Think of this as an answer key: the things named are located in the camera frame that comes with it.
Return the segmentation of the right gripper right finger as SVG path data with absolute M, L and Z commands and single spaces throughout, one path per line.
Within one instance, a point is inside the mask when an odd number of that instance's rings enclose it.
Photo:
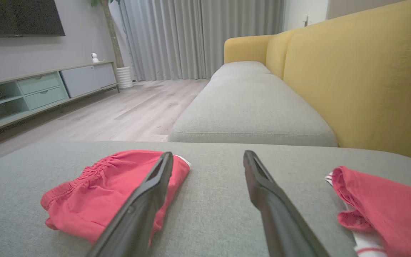
M 243 165 L 250 200 L 261 213 L 270 257 L 330 257 L 254 151 L 245 151 Z

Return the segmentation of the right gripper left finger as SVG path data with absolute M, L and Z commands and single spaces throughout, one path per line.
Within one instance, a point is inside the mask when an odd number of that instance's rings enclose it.
M 156 213 L 166 200 L 173 155 L 162 153 L 124 202 L 86 257 L 144 257 Z

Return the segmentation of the red jersey with white trim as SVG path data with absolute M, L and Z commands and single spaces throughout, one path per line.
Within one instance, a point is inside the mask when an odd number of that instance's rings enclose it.
M 339 224 L 357 257 L 411 257 L 411 186 L 340 166 L 325 180 L 344 202 Z

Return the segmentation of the red shorts with white stripe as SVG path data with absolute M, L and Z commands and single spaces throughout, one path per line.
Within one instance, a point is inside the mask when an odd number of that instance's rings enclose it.
M 41 198 L 45 224 L 94 244 L 124 202 L 147 177 L 161 151 L 127 150 L 85 167 Z

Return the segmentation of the large grey sofa seat cushion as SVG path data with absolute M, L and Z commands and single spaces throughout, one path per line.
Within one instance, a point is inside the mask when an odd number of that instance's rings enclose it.
M 124 150 L 171 151 L 192 168 L 176 193 L 152 257 L 269 257 L 260 213 L 243 167 L 253 150 L 290 197 L 331 257 L 355 257 L 344 209 L 325 176 L 338 166 L 411 186 L 411 158 L 356 148 L 171 142 L 44 142 L 0 158 L 0 257 L 84 257 L 90 243 L 45 225 L 49 189 Z

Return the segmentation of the white ribbed plant pot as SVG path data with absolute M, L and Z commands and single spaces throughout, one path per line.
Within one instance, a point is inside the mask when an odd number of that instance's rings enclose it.
M 116 74 L 118 77 L 119 89 L 131 89 L 134 87 L 130 67 L 125 66 L 121 68 L 116 68 Z

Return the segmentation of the grey cabinet door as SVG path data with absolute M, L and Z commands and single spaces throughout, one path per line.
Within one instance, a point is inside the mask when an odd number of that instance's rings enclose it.
M 111 63 L 62 70 L 60 74 L 70 98 L 117 83 Z

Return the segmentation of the pale green cabinet drawer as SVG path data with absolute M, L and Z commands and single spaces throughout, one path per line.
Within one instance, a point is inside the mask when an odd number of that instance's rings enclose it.
M 31 110 L 38 109 L 40 107 L 44 107 L 65 99 L 66 95 L 61 87 L 55 87 L 25 96 L 28 107 Z
M 28 95 L 60 86 L 57 73 L 50 73 L 17 81 L 21 92 Z

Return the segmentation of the yellow sofa backrest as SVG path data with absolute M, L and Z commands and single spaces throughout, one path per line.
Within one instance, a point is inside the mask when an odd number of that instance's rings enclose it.
M 338 146 L 411 157 L 411 0 L 275 35 L 224 43 L 224 63 L 258 61 L 305 99 Z

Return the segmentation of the indoor plant trunk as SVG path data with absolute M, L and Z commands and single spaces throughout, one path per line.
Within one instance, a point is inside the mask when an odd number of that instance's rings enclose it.
M 116 31 L 115 31 L 115 25 L 114 25 L 113 17 L 111 15 L 110 8 L 109 8 L 109 4 L 112 3 L 113 1 L 116 1 L 116 0 L 90 0 L 90 4 L 91 6 L 97 6 L 98 4 L 101 5 L 104 11 L 108 31 L 109 31 L 111 42 L 112 42 L 112 47 L 113 47 L 115 61 L 116 61 L 116 67 L 124 68 L 125 65 L 123 62 L 122 55 L 121 55 L 121 50 L 120 50 L 118 38 L 116 35 Z

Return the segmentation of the grey pleated curtain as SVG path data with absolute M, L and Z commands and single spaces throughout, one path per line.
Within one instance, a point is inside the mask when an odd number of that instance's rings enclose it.
M 119 0 L 133 80 L 209 79 L 224 43 L 277 34 L 286 0 Z

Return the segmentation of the black flat screen television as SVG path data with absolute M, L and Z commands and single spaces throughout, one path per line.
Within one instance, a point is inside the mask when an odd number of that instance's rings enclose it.
M 0 37 L 65 36 L 55 0 L 0 0 Z

